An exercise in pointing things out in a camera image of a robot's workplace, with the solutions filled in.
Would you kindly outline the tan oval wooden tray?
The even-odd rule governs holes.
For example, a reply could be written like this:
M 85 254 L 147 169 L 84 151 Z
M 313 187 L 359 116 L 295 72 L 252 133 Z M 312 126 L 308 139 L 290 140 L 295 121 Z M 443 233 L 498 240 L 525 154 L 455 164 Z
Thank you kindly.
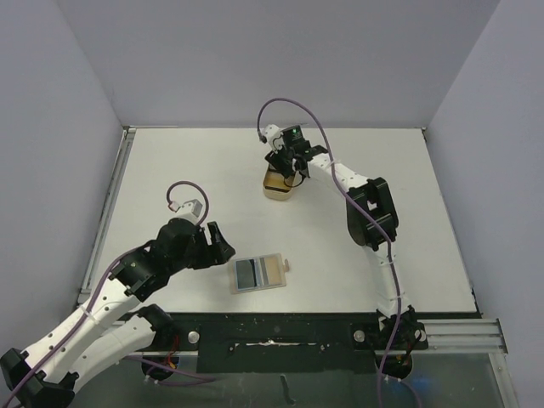
M 263 194 L 270 200 L 286 201 L 291 198 L 294 186 L 300 181 L 301 177 L 297 173 L 285 178 L 274 168 L 268 167 L 263 177 Z

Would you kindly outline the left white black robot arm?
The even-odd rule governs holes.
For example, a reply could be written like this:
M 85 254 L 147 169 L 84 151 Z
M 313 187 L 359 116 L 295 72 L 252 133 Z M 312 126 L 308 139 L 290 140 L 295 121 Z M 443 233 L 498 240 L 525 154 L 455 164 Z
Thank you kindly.
M 118 256 L 90 298 L 58 326 L 2 356 L 8 399 L 23 407 L 66 407 L 84 375 L 98 374 L 148 345 L 164 349 L 173 339 L 170 316 L 154 304 L 138 305 L 178 272 L 223 265 L 234 255 L 216 223 L 169 220 L 156 238 Z

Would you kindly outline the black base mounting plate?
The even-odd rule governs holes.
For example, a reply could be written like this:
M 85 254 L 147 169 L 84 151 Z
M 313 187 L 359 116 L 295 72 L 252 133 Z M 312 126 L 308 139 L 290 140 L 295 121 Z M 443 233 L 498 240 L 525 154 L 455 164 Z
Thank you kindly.
M 376 313 L 174 313 L 173 324 L 143 350 L 196 358 L 201 374 L 287 374 L 381 367 L 411 370 L 411 355 L 428 348 L 423 323 L 409 314 L 396 325 Z

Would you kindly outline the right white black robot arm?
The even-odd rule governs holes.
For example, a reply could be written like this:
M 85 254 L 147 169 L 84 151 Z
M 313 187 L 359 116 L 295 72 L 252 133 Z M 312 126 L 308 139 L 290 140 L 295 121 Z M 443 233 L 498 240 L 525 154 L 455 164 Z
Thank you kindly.
M 346 202 L 348 233 L 365 248 L 373 279 L 378 312 L 389 320 L 378 327 L 381 342 L 399 347 L 409 337 L 407 324 L 399 319 L 410 305 L 395 269 L 393 243 L 399 217 L 383 178 L 367 178 L 333 158 L 330 145 L 312 145 L 300 126 L 284 129 L 269 125 L 258 131 L 269 145 L 265 160 L 285 179 L 313 180 L 336 190 Z

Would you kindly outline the aluminium extrusion rail left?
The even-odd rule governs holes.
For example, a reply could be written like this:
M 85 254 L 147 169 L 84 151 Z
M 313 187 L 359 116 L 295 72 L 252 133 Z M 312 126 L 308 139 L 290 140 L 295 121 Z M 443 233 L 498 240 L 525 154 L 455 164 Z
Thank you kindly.
M 78 303 L 83 303 L 86 301 L 90 297 L 93 289 L 94 276 L 99 268 L 99 261 L 105 244 L 105 238 L 111 222 L 111 216 L 116 205 L 116 198 L 118 196 L 122 178 L 128 163 L 135 134 L 135 127 L 124 127 L 122 130 L 121 143 L 116 155 L 115 165 L 113 167 L 108 190 L 106 191 L 105 202 L 100 215 L 99 227 L 94 239 L 90 259 L 88 261 L 88 266 L 86 268 L 86 272 L 82 280 L 82 286 L 79 291 L 77 300 Z

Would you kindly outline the beige leather card holder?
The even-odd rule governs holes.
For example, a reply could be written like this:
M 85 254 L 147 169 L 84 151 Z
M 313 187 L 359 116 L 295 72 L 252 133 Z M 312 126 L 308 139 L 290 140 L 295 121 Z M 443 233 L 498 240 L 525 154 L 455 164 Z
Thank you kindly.
M 283 286 L 276 286 L 276 287 L 263 287 L 262 286 L 262 276 L 261 276 L 261 270 L 260 270 L 260 266 L 259 266 L 259 259 L 262 256 L 267 256 L 267 255 L 254 256 L 254 257 L 249 257 L 249 258 L 237 258 L 237 259 L 232 259 L 232 260 L 229 261 L 229 284 L 230 284 L 230 291 L 233 294 L 257 292 L 257 291 L 262 291 L 262 290 L 268 290 L 268 289 L 275 289 L 275 288 L 283 287 Z M 247 260 L 252 259 L 254 261 L 254 263 L 255 263 L 256 286 L 254 288 L 250 288 L 250 289 L 246 289 L 246 290 L 239 290 L 236 287 L 235 262 L 238 261 L 238 260 L 244 260 L 244 259 L 247 259 Z M 282 257 L 282 262 L 283 262 L 283 268 L 284 268 L 284 271 L 285 271 L 285 281 L 286 281 L 286 273 L 290 271 L 291 265 L 290 265 L 289 261 L 286 258 L 283 258 L 283 257 Z

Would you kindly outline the black credit card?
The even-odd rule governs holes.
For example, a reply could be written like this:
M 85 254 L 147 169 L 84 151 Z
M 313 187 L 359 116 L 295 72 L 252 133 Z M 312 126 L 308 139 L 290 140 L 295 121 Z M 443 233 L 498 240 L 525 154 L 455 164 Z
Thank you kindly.
M 236 287 L 246 290 L 256 286 L 255 263 L 252 259 L 235 262 Z

